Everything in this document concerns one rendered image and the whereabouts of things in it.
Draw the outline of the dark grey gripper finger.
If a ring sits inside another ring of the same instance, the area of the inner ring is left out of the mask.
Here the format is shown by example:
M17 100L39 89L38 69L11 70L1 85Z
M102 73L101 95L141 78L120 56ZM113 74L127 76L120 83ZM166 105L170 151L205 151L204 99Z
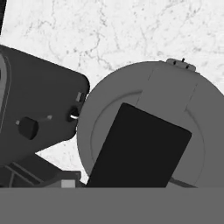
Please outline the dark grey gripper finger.
M36 154L0 166L0 187L83 187L80 171L62 171Z

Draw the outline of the black appliance knob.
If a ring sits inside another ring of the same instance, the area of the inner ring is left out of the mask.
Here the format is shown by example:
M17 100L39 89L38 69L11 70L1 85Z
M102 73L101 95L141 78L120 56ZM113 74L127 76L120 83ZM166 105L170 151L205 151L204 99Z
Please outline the black appliance knob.
M18 132L28 140L32 140L39 131L39 123L30 117L23 117L19 121Z

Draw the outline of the black hob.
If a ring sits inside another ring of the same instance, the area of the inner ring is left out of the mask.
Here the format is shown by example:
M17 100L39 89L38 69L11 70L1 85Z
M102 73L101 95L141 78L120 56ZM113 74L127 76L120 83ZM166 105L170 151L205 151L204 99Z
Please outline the black hob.
M6 9L6 3L7 3L7 0L0 0L0 36L2 33L3 24L4 24L4 14Z

